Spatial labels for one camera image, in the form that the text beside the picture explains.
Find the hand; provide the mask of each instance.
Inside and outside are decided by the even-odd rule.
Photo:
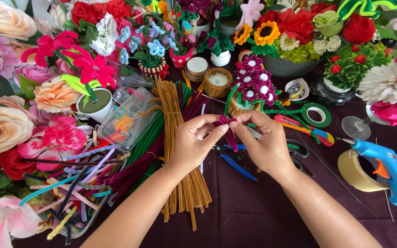
[[[265,113],[249,111],[235,116],[237,121],[229,127],[241,139],[252,161],[279,183],[297,171],[286,143],[283,127],[271,120]],[[252,136],[245,124],[253,123],[262,134],[258,140]]]
[[[177,128],[174,154],[170,162],[191,172],[203,162],[218,140],[229,130],[227,124],[215,127],[219,115],[205,114],[191,119]]]

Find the peach rose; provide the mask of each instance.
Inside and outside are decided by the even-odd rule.
[[[13,48],[13,50],[18,54],[18,59],[21,59],[21,55],[28,49],[30,48],[37,48],[37,45],[28,45],[28,44],[24,44],[21,43],[15,39],[9,39],[10,42],[8,43],[9,46],[11,46]],[[30,54],[27,58],[27,62],[26,63],[22,63],[21,65],[25,66],[25,65],[36,65],[36,62],[34,60],[34,56],[36,54]]]
[[[29,120],[33,121],[33,123],[36,124],[36,117],[28,110],[25,110],[24,105],[26,104],[26,102],[19,96],[0,97],[0,103],[6,105],[9,108],[23,111],[27,115]]]
[[[0,107],[0,153],[27,141],[34,124],[22,111]]]
[[[36,31],[36,23],[29,15],[0,1],[0,35],[26,41]]]
[[[50,113],[59,113],[70,110],[70,105],[76,103],[80,93],[71,88],[60,76],[51,82],[44,82],[33,91],[35,102],[39,110]]]

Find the black vase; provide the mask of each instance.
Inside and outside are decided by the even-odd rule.
[[[316,101],[326,107],[342,106],[355,97],[355,89],[351,88],[345,93],[337,93],[329,89],[324,83],[324,77],[320,77],[310,86],[310,92],[316,97]]]

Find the clear plastic box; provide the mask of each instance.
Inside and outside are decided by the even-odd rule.
[[[118,149],[129,152],[139,141],[146,126],[160,111],[155,109],[145,117],[137,114],[137,112],[146,113],[153,106],[161,105],[159,101],[148,103],[152,98],[154,96],[143,87],[135,90],[98,128],[98,135],[116,145]]]

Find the blue pliers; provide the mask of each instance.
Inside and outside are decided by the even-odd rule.
[[[246,147],[244,145],[237,145],[237,148],[238,149],[246,149]],[[224,145],[224,146],[214,145],[214,147],[212,149],[216,150],[220,154],[220,157],[222,157],[224,160],[226,160],[229,163],[229,165],[234,167],[234,169],[236,169],[238,172],[240,172],[243,176],[251,179],[252,181],[258,182],[257,178],[255,178],[249,172],[247,172],[245,169],[243,169],[243,167],[239,166],[230,156],[228,156],[224,152],[224,149],[232,149],[232,147],[230,147],[228,145]]]

